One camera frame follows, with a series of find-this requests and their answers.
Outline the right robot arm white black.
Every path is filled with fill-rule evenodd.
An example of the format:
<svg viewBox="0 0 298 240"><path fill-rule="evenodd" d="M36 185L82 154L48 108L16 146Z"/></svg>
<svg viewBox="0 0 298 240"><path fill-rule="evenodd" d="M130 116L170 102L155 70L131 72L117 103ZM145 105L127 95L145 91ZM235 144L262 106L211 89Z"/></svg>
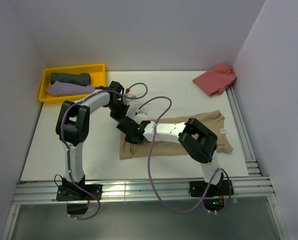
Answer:
<svg viewBox="0 0 298 240"><path fill-rule="evenodd" d="M218 160L213 158L217 149L217 136L197 119L189 118L186 122L180 123L149 120L136 123L129 117L124 117L118 123L117 129L125 134L125 141L128 143L149 143L149 161L156 142L181 145L193 160L200 163L206 191L216 195L222 190L223 175Z"/></svg>

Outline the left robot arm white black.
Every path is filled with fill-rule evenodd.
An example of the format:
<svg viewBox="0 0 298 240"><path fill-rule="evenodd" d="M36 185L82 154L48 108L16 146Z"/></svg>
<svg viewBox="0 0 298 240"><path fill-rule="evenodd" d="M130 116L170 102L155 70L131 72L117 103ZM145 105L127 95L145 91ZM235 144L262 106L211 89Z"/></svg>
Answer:
<svg viewBox="0 0 298 240"><path fill-rule="evenodd" d="M64 101L56 125L56 134L65 149L65 175L63 189L75 200L85 196L85 174L82 166L83 144L89 134L90 115L101 107L110 109L110 117L120 122L129 105L123 102L125 93L116 81L108 87L99 87L91 95L77 100Z"/></svg>

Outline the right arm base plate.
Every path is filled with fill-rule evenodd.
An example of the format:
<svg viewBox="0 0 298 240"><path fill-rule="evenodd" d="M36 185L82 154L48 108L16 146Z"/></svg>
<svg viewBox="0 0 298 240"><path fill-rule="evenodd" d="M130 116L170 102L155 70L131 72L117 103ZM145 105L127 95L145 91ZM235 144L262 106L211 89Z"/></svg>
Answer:
<svg viewBox="0 0 298 240"><path fill-rule="evenodd" d="M199 181L190 181L189 182L189 194L191 197L201 197L206 188L207 183L203 180ZM209 189L206 192L205 197L206 198L213 198L213 197L219 197L221 194L224 196L229 196L229 194L234 194L234 189L232 186L232 183L230 180L223 180L218 185L210 185Z"/></svg>

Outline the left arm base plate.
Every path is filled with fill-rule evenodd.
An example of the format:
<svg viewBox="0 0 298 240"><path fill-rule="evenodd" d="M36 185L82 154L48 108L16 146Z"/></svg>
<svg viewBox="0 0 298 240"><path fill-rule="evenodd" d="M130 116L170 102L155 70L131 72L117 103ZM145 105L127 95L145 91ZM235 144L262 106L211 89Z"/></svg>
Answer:
<svg viewBox="0 0 298 240"><path fill-rule="evenodd" d="M60 185L58 187L56 201L67 203L68 214L78 216L84 215L89 208L90 201L101 199L101 184L87 184L83 185L82 188L84 191L74 185Z"/></svg>

